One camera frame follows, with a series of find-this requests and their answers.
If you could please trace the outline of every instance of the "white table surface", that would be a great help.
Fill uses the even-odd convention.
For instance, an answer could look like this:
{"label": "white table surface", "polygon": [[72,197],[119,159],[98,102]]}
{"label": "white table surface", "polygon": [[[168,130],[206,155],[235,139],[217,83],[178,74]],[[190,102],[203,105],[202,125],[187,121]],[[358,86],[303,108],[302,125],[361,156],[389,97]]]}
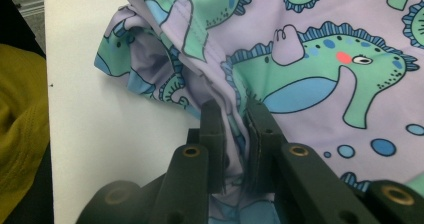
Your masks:
{"label": "white table surface", "polygon": [[164,173],[199,122],[128,92],[93,66],[112,15],[126,0],[45,0],[55,223],[75,223],[102,186],[143,186]]}

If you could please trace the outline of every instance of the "dinosaur eye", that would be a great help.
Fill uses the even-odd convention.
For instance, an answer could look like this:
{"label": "dinosaur eye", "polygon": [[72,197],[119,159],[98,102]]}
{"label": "dinosaur eye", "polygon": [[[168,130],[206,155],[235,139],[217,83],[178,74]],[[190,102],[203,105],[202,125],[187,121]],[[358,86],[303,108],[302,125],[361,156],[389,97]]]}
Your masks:
{"label": "dinosaur eye", "polygon": [[362,64],[362,65],[368,65],[372,63],[372,59],[362,55],[354,57],[352,61],[356,64]]}

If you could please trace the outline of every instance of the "pink cheek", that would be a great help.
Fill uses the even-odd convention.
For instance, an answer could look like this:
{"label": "pink cheek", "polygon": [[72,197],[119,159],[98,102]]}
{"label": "pink cheek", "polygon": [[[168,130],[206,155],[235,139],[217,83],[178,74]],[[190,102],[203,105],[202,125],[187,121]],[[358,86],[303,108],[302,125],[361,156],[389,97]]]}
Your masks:
{"label": "pink cheek", "polygon": [[343,64],[349,64],[352,62],[352,57],[350,57],[348,54],[344,52],[337,52],[336,54],[337,60]]}

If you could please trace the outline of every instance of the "dinosaur print fabric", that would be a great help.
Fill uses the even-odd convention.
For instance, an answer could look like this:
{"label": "dinosaur print fabric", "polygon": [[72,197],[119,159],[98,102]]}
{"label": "dinosaur print fabric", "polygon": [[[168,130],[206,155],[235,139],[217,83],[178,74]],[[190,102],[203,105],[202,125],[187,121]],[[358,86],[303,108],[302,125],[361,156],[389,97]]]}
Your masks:
{"label": "dinosaur print fabric", "polygon": [[244,192],[248,98],[348,185],[388,179],[424,195],[424,0],[128,2],[95,66],[198,118],[220,105],[229,164],[209,223],[280,223],[273,195]]}

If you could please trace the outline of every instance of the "clothing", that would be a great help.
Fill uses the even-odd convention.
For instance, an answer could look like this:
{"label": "clothing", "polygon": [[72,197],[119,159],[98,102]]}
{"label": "clothing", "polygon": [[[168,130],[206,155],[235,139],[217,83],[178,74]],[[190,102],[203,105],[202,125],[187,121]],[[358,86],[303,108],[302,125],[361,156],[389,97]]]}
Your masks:
{"label": "clothing", "polygon": [[209,99],[221,106],[227,192],[211,199],[210,223],[249,223],[243,210],[260,216],[272,201],[241,188],[248,97],[266,104],[289,142],[313,147],[359,190],[422,180],[424,0],[128,1],[95,66],[195,116]]}
{"label": "clothing", "polygon": [[0,44],[0,223],[31,187],[49,143],[46,61]]}

